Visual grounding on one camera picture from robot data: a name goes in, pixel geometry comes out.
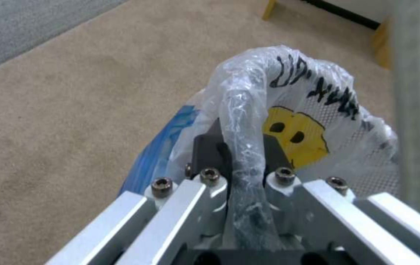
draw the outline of beige carpet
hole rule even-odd
[[[114,200],[219,62],[285,44],[345,67],[391,123],[373,33],[298,0],[131,0],[0,65],[0,264],[45,262]]]

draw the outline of yellow smiley face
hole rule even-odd
[[[263,131],[277,138],[294,168],[311,164],[329,153],[323,138],[324,127],[305,113],[271,107]]]

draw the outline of hex socket screw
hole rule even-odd
[[[166,198],[172,192],[172,180],[157,178],[151,184],[151,192],[156,198]]]
[[[208,186],[216,185],[220,176],[220,171],[214,167],[207,167],[200,171],[200,180]]]
[[[290,168],[282,166],[275,170],[275,179],[281,185],[290,186],[293,184],[295,177],[293,170]]]
[[[326,179],[326,183],[339,192],[342,196],[346,196],[347,190],[349,189],[347,182],[343,178],[329,177]]]

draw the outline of clear plastic bag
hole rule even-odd
[[[142,192],[158,176],[182,181],[193,139],[220,118],[233,156],[225,233],[235,241],[227,246],[282,247],[262,188],[263,134],[278,139],[301,181],[338,176],[358,196],[397,194],[396,136],[382,119],[358,105],[353,77],[331,62],[285,46],[248,50],[220,64],[191,101],[193,115],[178,128],[172,147],[156,151],[159,166],[137,166],[143,164],[141,155],[122,190]],[[146,169],[146,177],[135,168]]]

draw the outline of gray carpet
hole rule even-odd
[[[0,63],[126,0],[0,0]]]

